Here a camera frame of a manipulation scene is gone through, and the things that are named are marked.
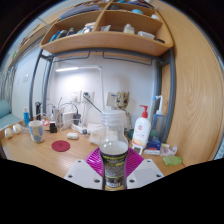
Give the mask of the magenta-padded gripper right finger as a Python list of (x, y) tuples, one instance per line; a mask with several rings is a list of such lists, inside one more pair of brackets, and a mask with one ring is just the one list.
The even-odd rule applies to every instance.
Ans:
[(128, 149), (124, 174), (127, 189), (140, 188), (164, 177), (152, 159), (144, 159), (131, 148)]

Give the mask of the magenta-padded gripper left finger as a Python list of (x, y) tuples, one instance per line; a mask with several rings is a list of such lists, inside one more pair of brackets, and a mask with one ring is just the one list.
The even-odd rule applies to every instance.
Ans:
[(64, 178), (76, 185), (90, 189), (103, 189), (103, 161), (100, 149), (93, 150), (84, 160), (77, 159)]

